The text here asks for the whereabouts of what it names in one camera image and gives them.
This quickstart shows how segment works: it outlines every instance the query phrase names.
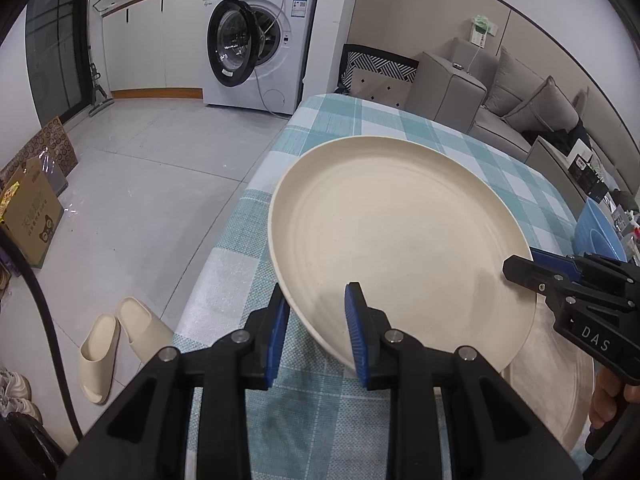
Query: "blue plastic bowl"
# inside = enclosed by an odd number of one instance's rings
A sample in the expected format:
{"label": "blue plastic bowl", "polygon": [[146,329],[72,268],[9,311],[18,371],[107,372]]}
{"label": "blue plastic bowl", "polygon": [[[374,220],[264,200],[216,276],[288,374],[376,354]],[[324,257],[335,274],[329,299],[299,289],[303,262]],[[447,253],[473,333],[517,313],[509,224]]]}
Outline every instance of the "blue plastic bowl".
{"label": "blue plastic bowl", "polygon": [[600,254],[626,262],[625,250],[607,220],[607,217],[591,198],[587,199],[575,226],[574,253]]}

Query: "blue and white sticker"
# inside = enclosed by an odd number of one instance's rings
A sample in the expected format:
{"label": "blue and white sticker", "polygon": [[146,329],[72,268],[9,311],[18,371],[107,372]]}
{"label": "blue and white sticker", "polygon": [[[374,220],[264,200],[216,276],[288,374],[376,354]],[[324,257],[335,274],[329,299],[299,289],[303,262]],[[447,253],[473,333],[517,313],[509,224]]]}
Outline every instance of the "blue and white sticker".
{"label": "blue and white sticker", "polygon": [[306,1],[307,0],[293,0],[293,6],[291,7],[292,17],[304,18],[306,16]]}

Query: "white cabinet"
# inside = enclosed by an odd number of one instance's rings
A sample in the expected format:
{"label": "white cabinet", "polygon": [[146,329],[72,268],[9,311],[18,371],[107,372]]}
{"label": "white cabinet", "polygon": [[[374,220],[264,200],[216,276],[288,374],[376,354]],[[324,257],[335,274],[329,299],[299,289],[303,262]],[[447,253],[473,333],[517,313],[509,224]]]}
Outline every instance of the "white cabinet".
{"label": "white cabinet", "polygon": [[143,0],[102,20],[111,90],[166,87],[163,3]]}
{"label": "white cabinet", "polygon": [[167,88],[202,88],[207,59],[206,9],[202,0],[164,0],[164,75]]}

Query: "wooden baseboard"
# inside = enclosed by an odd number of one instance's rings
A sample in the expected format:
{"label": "wooden baseboard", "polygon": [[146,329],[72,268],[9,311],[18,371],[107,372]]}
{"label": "wooden baseboard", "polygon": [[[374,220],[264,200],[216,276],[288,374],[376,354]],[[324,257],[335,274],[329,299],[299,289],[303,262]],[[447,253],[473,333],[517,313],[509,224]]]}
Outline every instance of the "wooden baseboard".
{"label": "wooden baseboard", "polygon": [[111,95],[113,95],[114,99],[202,99],[202,88],[135,88],[131,90],[114,90]]}

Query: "black and white striped fabric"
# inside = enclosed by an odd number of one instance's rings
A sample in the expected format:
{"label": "black and white striped fabric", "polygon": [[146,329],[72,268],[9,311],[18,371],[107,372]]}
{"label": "black and white striped fabric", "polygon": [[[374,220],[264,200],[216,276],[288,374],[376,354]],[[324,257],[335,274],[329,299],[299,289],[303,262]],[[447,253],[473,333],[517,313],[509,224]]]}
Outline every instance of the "black and white striped fabric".
{"label": "black and white striped fabric", "polygon": [[336,93],[348,94],[351,90],[353,70],[360,68],[382,74],[400,81],[414,82],[418,62],[409,57],[398,56],[385,50],[368,46],[345,44],[340,59],[340,77]]}

